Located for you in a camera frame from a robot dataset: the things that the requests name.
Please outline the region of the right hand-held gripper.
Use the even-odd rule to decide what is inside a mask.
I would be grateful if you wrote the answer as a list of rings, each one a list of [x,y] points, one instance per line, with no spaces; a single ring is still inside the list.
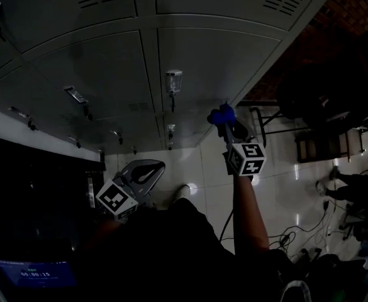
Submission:
[[[237,119],[231,126],[228,123],[223,125],[223,139],[226,143],[223,156],[229,176],[254,176],[265,166],[267,156],[264,144],[243,141],[248,136],[248,128]]]

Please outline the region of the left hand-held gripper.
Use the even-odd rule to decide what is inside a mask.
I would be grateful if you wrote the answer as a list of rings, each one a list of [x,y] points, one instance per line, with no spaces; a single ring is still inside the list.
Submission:
[[[165,163],[159,160],[131,161],[121,173],[104,183],[96,195],[96,201],[112,214],[115,221],[126,223],[130,215],[147,204],[144,196],[156,185],[164,171]]]

